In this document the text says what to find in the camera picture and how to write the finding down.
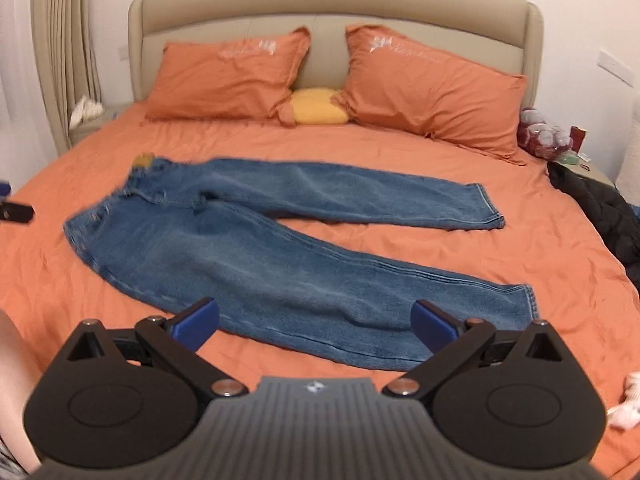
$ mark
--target orange pillow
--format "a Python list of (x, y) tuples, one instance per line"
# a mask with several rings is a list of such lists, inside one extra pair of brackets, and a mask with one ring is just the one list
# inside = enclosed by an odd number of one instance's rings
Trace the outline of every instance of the orange pillow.
[(334, 102), (351, 118), (503, 158), (516, 153), (525, 76), (425, 46), (381, 25), (350, 25), (346, 35), (349, 75)]
[(147, 117), (277, 118), (285, 126), (295, 126), (289, 87), (309, 43), (306, 27), (272, 38), (167, 43), (146, 100)]

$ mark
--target beige upholstered headboard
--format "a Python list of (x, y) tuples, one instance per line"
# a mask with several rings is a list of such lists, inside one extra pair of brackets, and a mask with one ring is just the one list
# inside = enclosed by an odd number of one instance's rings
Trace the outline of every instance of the beige upholstered headboard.
[(285, 34), (300, 25), (311, 48), (298, 88), (339, 89), (348, 71), (344, 27), (384, 23), (422, 43), (529, 77), (532, 106), (542, 59), (543, 20), (525, 0), (135, 0), (129, 57), (136, 101), (148, 96), (165, 42), (214, 43)]

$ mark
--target curtain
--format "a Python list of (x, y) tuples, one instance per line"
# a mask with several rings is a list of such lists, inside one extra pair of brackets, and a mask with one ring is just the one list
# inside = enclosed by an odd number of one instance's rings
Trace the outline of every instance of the curtain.
[(69, 119), (87, 95), (100, 101), (89, 34), (88, 0), (32, 0), (31, 27), (40, 87), (58, 153), (70, 147)]

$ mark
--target black jacket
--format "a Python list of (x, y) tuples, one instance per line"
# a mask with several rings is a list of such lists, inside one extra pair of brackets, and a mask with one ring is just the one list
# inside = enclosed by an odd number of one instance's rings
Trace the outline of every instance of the black jacket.
[(573, 197), (640, 290), (640, 220), (631, 206), (611, 186), (581, 178), (556, 162), (546, 166), (553, 187)]

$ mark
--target wall outlet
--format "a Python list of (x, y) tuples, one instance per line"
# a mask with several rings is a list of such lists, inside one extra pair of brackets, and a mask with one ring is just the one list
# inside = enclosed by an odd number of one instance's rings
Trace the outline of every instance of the wall outlet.
[(607, 54), (604, 50), (601, 50), (598, 56), (598, 66), (633, 87), (635, 74), (631, 72), (631, 69), (627, 65), (618, 61), (612, 55)]
[(120, 61), (126, 61), (129, 59), (129, 45), (118, 47), (118, 57), (120, 58)]

